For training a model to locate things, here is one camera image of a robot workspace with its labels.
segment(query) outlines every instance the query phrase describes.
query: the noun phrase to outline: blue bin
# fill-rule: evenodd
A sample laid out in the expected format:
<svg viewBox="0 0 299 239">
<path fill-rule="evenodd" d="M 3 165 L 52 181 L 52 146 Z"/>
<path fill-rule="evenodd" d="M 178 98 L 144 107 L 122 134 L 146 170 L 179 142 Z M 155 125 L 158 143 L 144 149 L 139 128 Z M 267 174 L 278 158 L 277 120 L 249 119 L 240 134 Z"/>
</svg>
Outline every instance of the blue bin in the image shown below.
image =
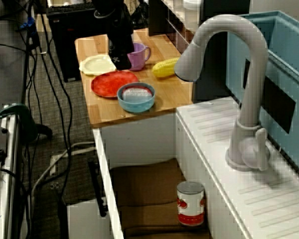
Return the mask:
<svg viewBox="0 0 299 239">
<path fill-rule="evenodd" d="M 255 24 L 264 35 L 269 60 L 266 77 L 295 103 L 289 130 L 283 128 L 263 108 L 260 121 L 269 135 L 299 167 L 299 22 L 281 11 L 241 15 Z M 228 34 L 226 85 L 242 101 L 248 46 L 235 34 Z"/>
</svg>

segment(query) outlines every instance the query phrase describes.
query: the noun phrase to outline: blue bowl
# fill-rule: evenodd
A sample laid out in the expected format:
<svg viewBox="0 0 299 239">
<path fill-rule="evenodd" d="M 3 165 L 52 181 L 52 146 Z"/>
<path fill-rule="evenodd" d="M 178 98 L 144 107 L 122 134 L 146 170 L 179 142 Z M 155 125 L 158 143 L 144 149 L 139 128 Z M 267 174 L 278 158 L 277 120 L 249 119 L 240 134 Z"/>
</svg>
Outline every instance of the blue bowl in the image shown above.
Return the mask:
<svg viewBox="0 0 299 239">
<path fill-rule="evenodd" d="M 132 103 L 132 102 L 124 101 L 122 98 L 122 92 L 125 88 L 131 87 L 131 86 L 142 86 L 142 87 L 148 88 L 153 95 L 152 98 L 150 98 L 149 100 L 147 100 L 145 102 L 141 102 L 141 103 Z M 141 112 L 149 110 L 154 105 L 155 89 L 151 85 L 142 83 L 142 82 L 129 83 L 129 84 L 123 85 L 122 87 L 119 88 L 119 90 L 117 92 L 117 96 L 118 96 L 118 100 L 119 100 L 119 105 L 123 109 L 125 109 L 128 112 L 132 112 L 132 113 L 141 113 Z"/>
</svg>

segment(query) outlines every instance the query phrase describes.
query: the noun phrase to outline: purple mug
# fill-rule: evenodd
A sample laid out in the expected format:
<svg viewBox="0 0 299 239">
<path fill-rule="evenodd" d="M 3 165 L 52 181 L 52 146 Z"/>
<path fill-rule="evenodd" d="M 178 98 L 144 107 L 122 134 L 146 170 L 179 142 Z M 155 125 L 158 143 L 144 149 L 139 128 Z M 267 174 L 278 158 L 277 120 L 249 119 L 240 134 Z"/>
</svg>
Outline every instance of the purple mug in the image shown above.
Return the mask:
<svg viewBox="0 0 299 239">
<path fill-rule="evenodd" d="M 144 66 L 145 62 L 150 58 L 150 48 L 141 43 L 133 43 L 134 52 L 128 54 L 129 60 L 132 64 L 130 71 L 140 71 Z M 145 57 L 145 51 L 149 50 L 147 57 Z"/>
</svg>

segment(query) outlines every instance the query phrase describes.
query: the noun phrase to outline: faucet handle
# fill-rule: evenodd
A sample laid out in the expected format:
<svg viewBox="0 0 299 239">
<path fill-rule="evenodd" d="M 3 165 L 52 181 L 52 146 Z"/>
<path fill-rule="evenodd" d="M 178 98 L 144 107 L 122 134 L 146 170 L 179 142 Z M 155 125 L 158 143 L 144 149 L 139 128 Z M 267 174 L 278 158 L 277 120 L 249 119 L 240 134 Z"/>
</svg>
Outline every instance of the faucet handle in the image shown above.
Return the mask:
<svg viewBox="0 0 299 239">
<path fill-rule="evenodd" d="M 264 171 L 268 169 L 268 160 L 270 158 L 270 152 L 266 147 L 266 139 L 268 137 L 268 133 L 265 128 L 261 128 L 257 130 L 255 136 L 258 144 L 258 152 L 257 152 L 258 168 L 261 171 Z"/>
</svg>

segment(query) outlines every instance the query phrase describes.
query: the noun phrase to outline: wooden countertop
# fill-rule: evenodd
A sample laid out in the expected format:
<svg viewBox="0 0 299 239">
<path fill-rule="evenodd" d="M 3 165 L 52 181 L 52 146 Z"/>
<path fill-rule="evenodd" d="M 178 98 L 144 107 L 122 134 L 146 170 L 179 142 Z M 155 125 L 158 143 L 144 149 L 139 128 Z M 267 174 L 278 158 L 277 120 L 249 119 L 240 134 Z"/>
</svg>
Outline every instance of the wooden countertop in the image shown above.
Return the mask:
<svg viewBox="0 0 299 239">
<path fill-rule="evenodd" d="M 142 120 L 171 113 L 176 107 L 192 104 L 192 83 L 184 82 L 175 75 L 158 79 L 152 73 L 152 67 L 163 60 L 179 57 L 180 53 L 166 35 L 151 36 L 147 29 L 134 31 L 134 42 L 141 42 L 151 48 L 151 57 L 143 70 L 134 73 L 140 82 L 152 85 L 156 91 L 155 103 L 146 112 L 133 114 L 122 109 L 117 99 L 106 99 L 95 95 L 91 90 L 94 76 L 81 73 L 82 84 L 92 128 L 114 125 L 132 120 Z M 108 54 L 106 35 L 77 39 L 75 42 L 79 63 L 87 57 Z"/>
</svg>

